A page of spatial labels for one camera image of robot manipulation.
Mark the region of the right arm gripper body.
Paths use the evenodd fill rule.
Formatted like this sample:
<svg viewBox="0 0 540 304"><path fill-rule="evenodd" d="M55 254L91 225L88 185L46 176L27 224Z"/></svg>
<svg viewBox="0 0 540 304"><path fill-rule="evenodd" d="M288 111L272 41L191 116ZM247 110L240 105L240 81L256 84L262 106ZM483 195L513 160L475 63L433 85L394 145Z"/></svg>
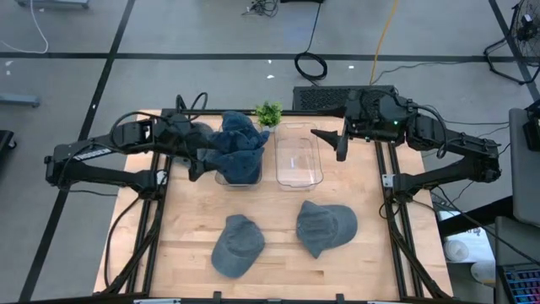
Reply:
<svg viewBox="0 0 540 304"><path fill-rule="evenodd" d="M337 141L337 161L345 161L348 153L348 141L351 138L363 138L366 142L381 139L378 113L372 103L365 104L364 93L350 90L343 106L343 130Z"/></svg>

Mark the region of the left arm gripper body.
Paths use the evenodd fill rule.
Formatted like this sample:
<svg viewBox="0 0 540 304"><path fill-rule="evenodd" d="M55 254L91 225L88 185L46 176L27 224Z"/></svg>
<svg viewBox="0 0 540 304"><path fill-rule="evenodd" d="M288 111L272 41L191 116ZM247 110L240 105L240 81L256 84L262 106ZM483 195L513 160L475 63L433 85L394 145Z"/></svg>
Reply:
<svg viewBox="0 0 540 304"><path fill-rule="evenodd" d="M193 122L186 117L172 117L167 121L164 153L188 159L188 178L191 182L195 182L206 172L204 161L197 158L197 151L207 149L209 141L191 136L192 124Z"/></svg>

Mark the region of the grey denim cap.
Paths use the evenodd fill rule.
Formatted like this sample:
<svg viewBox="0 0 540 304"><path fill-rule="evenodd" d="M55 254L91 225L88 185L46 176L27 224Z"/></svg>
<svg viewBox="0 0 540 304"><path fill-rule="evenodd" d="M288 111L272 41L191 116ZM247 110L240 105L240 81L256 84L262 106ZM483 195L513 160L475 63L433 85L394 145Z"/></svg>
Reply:
<svg viewBox="0 0 540 304"><path fill-rule="evenodd" d="M345 205L318 205L305 200L297 216L296 236L313 258L347 244L357 231L357 216Z"/></svg>
<svg viewBox="0 0 540 304"><path fill-rule="evenodd" d="M228 216L211 254L213 267L223 276L237 279L255 263L265 247L257 224L243 214Z"/></svg>
<svg viewBox="0 0 540 304"><path fill-rule="evenodd" d="M213 133L214 130L204 122L194 122L190 131L191 136L204 140L208 140Z"/></svg>

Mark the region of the dark blue denim cap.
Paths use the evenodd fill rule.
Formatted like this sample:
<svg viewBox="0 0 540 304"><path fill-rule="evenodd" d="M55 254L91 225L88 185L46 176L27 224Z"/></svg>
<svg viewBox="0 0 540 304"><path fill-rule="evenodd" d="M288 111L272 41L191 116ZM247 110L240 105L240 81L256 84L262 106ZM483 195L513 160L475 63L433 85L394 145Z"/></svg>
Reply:
<svg viewBox="0 0 540 304"><path fill-rule="evenodd" d="M223 131L238 131L253 126L252 120L238 111L226 111L223 113L222 118L221 128Z"/></svg>
<svg viewBox="0 0 540 304"><path fill-rule="evenodd" d="M216 149L199 149L197 158L214 166L228 184L255 184L261 175L264 151L259 148L225 154Z"/></svg>
<svg viewBox="0 0 540 304"><path fill-rule="evenodd" d="M269 135L268 131L244 129L212 133L208 140L217 151L231 154L237 151L260 149L268 141Z"/></svg>

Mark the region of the clear plastic bin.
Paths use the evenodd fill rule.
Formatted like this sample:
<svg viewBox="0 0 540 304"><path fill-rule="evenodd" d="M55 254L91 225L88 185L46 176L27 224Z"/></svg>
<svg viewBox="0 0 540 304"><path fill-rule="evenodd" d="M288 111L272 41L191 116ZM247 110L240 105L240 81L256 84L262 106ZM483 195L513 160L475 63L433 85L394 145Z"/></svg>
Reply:
<svg viewBox="0 0 540 304"><path fill-rule="evenodd" d="M311 122L279 124L274 131L276 180L284 191L310 191L324 175L317 136Z"/></svg>
<svg viewBox="0 0 540 304"><path fill-rule="evenodd" d="M250 131L257 130L258 132L262 132L261 127L257 123L252 122L252 124L253 124L252 127L244 128L244 129L247 129L247 130L250 130ZM251 187L252 185L257 184L257 183L255 183L255 184L235 184L235 185L228 184L227 181L225 181L225 179L218 172L216 172L215 180L216 180L216 182L218 184L223 185L223 186L227 186L227 187Z"/></svg>

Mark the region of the green plant in white pot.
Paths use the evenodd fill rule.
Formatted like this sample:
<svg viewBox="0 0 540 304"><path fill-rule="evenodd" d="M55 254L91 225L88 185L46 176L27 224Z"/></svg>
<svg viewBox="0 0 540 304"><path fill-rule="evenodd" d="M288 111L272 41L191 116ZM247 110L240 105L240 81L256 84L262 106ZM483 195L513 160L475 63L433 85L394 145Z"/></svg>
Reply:
<svg viewBox="0 0 540 304"><path fill-rule="evenodd" d="M255 113L258 122L265 126L273 128L281 122L283 107L278 101L270 103L265 101L262 105L256 106Z"/></svg>

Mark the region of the black desk beam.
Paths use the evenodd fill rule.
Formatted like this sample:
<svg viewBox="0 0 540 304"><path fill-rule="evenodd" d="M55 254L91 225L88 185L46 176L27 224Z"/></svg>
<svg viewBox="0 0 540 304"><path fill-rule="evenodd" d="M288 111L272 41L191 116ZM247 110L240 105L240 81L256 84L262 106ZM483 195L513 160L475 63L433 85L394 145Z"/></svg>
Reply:
<svg viewBox="0 0 540 304"><path fill-rule="evenodd" d="M491 204L452 216L438 223L441 236L452 236L473 228L491 225L499 216L513 219L513 197L501 198Z"/></svg>

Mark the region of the white paper roll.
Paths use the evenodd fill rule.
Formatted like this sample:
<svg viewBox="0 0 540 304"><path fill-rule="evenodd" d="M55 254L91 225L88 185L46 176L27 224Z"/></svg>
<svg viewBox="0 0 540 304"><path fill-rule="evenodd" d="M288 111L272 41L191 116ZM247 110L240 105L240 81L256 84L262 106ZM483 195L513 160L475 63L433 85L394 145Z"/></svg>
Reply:
<svg viewBox="0 0 540 304"><path fill-rule="evenodd" d="M443 249L446 259L452 263L464 262L469 256L467 245L458 240L449 240L445 242Z"/></svg>

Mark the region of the black device on desk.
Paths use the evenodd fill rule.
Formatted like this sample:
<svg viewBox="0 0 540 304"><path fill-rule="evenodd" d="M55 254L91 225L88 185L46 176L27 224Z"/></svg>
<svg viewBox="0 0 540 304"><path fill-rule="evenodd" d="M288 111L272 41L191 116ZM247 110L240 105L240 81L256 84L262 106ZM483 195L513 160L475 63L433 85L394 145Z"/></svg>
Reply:
<svg viewBox="0 0 540 304"><path fill-rule="evenodd" d="M540 98L526 108L527 122L523 132L529 150L540 152Z"/></svg>

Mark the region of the grey metal floor bar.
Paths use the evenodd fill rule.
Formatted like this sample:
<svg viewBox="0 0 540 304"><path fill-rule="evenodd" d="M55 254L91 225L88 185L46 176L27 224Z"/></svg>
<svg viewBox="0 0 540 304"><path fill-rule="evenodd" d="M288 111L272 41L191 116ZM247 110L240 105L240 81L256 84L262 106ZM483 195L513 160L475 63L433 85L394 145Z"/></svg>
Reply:
<svg viewBox="0 0 540 304"><path fill-rule="evenodd" d="M17 95L9 93L0 93L0 104L38 107L41 102L36 95Z"/></svg>
<svg viewBox="0 0 540 304"><path fill-rule="evenodd" d="M89 9L89 0L14 0L20 7L34 6L79 6L83 9Z"/></svg>

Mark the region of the grey desk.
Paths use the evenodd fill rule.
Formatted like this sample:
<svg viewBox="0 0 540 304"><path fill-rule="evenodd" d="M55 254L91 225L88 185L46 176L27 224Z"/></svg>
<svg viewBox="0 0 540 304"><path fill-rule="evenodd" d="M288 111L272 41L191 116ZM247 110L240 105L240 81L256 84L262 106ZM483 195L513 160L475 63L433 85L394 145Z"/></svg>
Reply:
<svg viewBox="0 0 540 304"><path fill-rule="evenodd" d="M540 226L540 151L527 147L523 129L527 112L510 109L509 119L513 215L523 223Z"/></svg>

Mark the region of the black floor device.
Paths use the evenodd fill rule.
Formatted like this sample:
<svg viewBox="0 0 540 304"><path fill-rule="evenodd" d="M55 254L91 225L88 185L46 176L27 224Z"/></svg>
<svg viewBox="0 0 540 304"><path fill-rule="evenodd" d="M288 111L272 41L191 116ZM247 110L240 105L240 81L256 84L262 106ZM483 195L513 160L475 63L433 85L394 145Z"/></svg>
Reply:
<svg viewBox="0 0 540 304"><path fill-rule="evenodd" d="M9 130L0 130L0 158L3 158L9 151L17 147L14 139L14 132Z"/></svg>

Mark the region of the black floor fan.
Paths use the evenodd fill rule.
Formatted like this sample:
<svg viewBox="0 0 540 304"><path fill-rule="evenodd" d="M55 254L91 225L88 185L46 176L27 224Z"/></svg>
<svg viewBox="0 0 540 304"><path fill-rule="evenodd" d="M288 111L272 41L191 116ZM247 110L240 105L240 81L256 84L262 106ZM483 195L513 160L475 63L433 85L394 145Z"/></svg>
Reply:
<svg viewBox="0 0 540 304"><path fill-rule="evenodd" d="M515 60L537 69L530 80L517 79L495 68L490 54L510 42L516 47ZM540 74L540 0L519 0L512 7L510 26L504 32L503 38L487 46L483 55L492 73L519 85L534 82Z"/></svg>

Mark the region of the backlit rainbow keyboard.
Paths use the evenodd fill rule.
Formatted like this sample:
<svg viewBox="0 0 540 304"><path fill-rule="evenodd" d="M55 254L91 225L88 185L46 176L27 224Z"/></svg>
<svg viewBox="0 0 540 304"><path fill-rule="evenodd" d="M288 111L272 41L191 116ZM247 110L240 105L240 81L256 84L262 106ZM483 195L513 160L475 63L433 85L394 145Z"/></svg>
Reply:
<svg viewBox="0 0 540 304"><path fill-rule="evenodd" d="M540 266L535 263L507 264L497 274L510 304L540 304Z"/></svg>

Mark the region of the black aluminium table frame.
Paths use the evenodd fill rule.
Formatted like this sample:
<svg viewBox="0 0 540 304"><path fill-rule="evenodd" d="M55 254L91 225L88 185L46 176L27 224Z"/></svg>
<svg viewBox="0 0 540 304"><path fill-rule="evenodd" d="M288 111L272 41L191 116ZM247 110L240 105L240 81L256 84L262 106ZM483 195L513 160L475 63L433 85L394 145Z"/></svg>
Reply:
<svg viewBox="0 0 540 304"><path fill-rule="evenodd" d="M417 174L421 155L354 140L339 162L320 143L322 182L310 191L284 191L268 143L262 180L252 190L228 190L213 174L190 182L174 163L158 240L144 255L135 279L136 304L375 304L400 299L387 215L381 210L381 175L394 165ZM301 204L343 204L357 215L359 230L348 244L313 258L295 234ZM238 279L219 274L210 255L225 220L243 214L262 230L266 246Z"/></svg>

